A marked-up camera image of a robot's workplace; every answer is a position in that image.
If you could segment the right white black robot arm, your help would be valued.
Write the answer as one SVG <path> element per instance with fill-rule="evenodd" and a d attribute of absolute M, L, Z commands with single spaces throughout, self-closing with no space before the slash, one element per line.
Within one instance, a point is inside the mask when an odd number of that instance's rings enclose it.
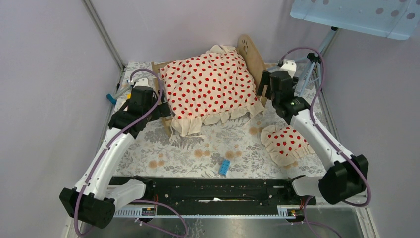
<path fill-rule="evenodd" d="M 289 180 L 284 198 L 297 204 L 304 196 L 323 197 L 329 204 L 344 202 L 364 207 L 370 204 L 371 188 L 367 181 L 369 162 L 342 146 L 322 125 L 313 107 L 293 91 L 293 78 L 286 71 L 262 73 L 257 94 L 267 88 L 277 115 L 286 127 L 270 125 L 262 130 L 261 142 L 279 166 L 291 165 L 300 157 L 315 153 L 326 173 L 321 177 L 298 176 Z"/>

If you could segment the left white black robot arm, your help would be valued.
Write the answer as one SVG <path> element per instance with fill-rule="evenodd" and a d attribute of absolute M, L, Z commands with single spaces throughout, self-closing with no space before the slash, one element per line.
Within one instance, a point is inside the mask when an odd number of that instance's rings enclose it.
<path fill-rule="evenodd" d="M 169 112 L 166 104 L 159 104 L 161 94 L 149 86 L 135 86 L 131 97 L 116 111 L 108 124 L 105 139 L 85 174 L 73 188 L 64 188 L 59 199 L 74 221 L 82 221 L 96 228 L 105 228 L 115 211 L 139 200 L 152 201 L 152 181 L 140 176 L 130 178 L 117 188 L 108 185 L 124 153 L 150 121 Z"/>

